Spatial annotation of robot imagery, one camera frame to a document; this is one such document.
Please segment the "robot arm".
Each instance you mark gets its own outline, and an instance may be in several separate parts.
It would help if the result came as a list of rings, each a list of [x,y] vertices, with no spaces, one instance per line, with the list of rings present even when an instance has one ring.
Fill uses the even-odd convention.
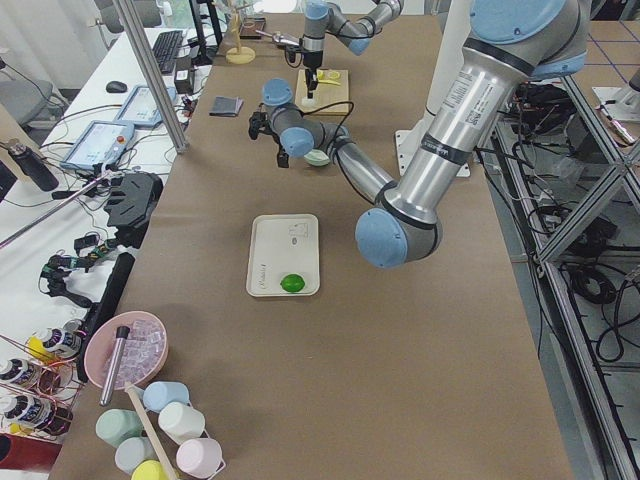
[[[265,122],[288,155],[319,149],[336,159],[371,203],[355,231],[369,263],[392,268],[425,258],[442,239],[438,203],[514,89],[583,67],[590,10],[588,1],[471,2],[463,64],[400,180],[371,160],[345,127],[305,119],[283,79],[262,88]]]
[[[361,55],[382,27],[400,16],[401,0],[375,1],[376,7],[357,21],[349,20],[341,8],[327,1],[307,1],[304,8],[304,32],[299,45],[305,68],[306,97],[314,98],[318,70],[322,66],[325,36],[333,35],[353,54]]]

